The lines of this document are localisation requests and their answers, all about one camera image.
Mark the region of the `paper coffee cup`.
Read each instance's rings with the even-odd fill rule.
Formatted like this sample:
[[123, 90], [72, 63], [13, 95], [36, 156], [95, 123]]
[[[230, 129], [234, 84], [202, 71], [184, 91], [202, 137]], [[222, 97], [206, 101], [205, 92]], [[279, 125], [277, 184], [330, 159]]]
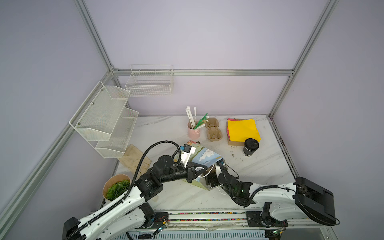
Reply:
[[257, 140], [252, 138], [246, 139], [244, 142], [243, 154], [250, 157], [259, 149], [259, 147], [260, 145]]

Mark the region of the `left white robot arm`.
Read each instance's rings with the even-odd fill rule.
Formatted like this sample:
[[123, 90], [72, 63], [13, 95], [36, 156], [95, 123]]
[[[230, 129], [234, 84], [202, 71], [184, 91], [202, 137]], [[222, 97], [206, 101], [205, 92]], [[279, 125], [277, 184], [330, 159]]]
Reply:
[[142, 174], [121, 196], [100, 210], [80, 220], [73, 217], [64, 224], [64, 240], [111, 240], [124, 232], [153, 225], [155, 211], [148, 201], [164, 189], [164, 183], [192, 180], [207, 166], [188, 161], [175, 162], [161, 156], [153, 167]]

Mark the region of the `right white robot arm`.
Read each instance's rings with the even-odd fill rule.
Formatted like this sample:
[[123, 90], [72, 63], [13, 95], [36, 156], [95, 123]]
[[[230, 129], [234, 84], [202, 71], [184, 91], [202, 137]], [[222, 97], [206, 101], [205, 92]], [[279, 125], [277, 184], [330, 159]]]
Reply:
[[207, 177], [207, 185], [221, 188], [237, 205], [262, 207], [260, 217], [266, 227], [287, 220], [310, 219], [324, 226], [337, 226], [334, 194], [306, 179], [293, 183], [260, 185], [239, 181], [227, 168], [216, 169]]

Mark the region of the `painted paper gift bag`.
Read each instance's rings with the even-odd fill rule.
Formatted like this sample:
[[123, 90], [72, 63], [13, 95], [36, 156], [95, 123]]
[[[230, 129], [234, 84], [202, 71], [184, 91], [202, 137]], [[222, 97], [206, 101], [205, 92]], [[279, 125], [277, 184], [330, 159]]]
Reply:
[[182, 153], [181, 163], [185, 167], [187, 166], [187, 161], [207, 167], [202, 174], [192, 180], [192, 185], [209, 191], [211, 187], [206, 182], [208, 173], [212, 174], [214, 172], [212, 168], [215, 168], [216, 162], [221, 160], [222, 156], [194, 141], [188, 141], [180, 149]]

